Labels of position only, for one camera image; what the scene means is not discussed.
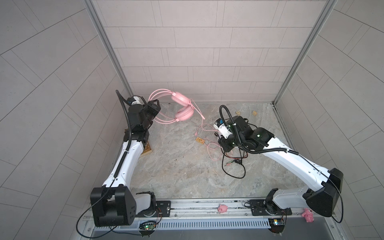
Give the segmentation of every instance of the black wire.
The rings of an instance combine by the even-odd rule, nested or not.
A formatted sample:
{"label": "black wire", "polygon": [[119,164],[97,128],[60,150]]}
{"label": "black wire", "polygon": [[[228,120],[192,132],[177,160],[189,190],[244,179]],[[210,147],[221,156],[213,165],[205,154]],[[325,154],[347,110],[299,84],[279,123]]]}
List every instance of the black wire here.
{"label": "black wire", "polygon": [[304,159],[307,163],[309,163],[309,165],[311,165],[314,169],[316,169],[318,172],[320,172],[324,177],[326,177],[332,184],[333,186],[336,188],[337,192],[339,193],[339,196],[340,196],[340,201],[341,201],[341,218],[340,218],[340,221],[337,221],[333,216],[331,216],[333,218],[333,220],[335,220],[335,222],[337,223],[341,223],[342,220],[343,220],[343,217],[344,217],[344,204],[343,204],[343,198],[341,197],[341,192],[339,191],[339,189],[337,188],[336,184],[334,184],[332,182],[332,180],[327,177],[323,172],[319,171],[314,165],[312,165],[312,163],[310,163],[307,159],[305,159],[305,157],[303,157],[302,155],[298,154],[302,159]]}
{"label": "black wire", "polygon": [[95,206],[96,203],[100,202],[100,200],[102,200],[102,199],[107,195],[107,193],[108,193],[109,189],[112,187],[112,184],[113,184],[114,181],[115,181],[115,180],[113,180],[112,183],[111,183],[111,185],[109,186],[109,188],[107,188],[107,191],[105,192],[105,194],[104,194],[99,200],[97,200],[94,204],[92,204],[87,210],[85,210],[85,211],[83,212],[83,214],[81,214],[80,217],[78,218],[78,220],[77,220],[77,222],[76,222],[76,231],[77,231],[78,234],[80,234],[80,236],[85,237],[85,238],[88,238],[88,239],[99,238],[99,237],[102,237],[102,236],[104,236],[104,235],[110,233],[111,231],[113,231],[113,229],[115,229],[115,228],[117,227],[117,226],[116,226],[116,227],[112,228],[110,231],[108,231],[108,232],[106,232],[106,233],[104,233],[104,234],[102,234],[102,235],[100,235],[100,236],[97,236],[97,237],[87,237],[87,236],[81,234],[80,231],[79,231],[79,229],[78,229],[78,225],[79,225],[79,221],[80,221],[81,217],[82,217],[82,216],[83,216],[89,209],[91,209],[93,206]]}
{"label": "black wire", "polygon": [[111,228],[109,227],[109,229],[114,232],[114,233],[119,233],[119,234],[129,234],[129,235],[135,235],[135,236],[141,236],[141,234],[135,234],[135,233],[129,233],[129,232],[115,232],[113,229],[114,228]]}

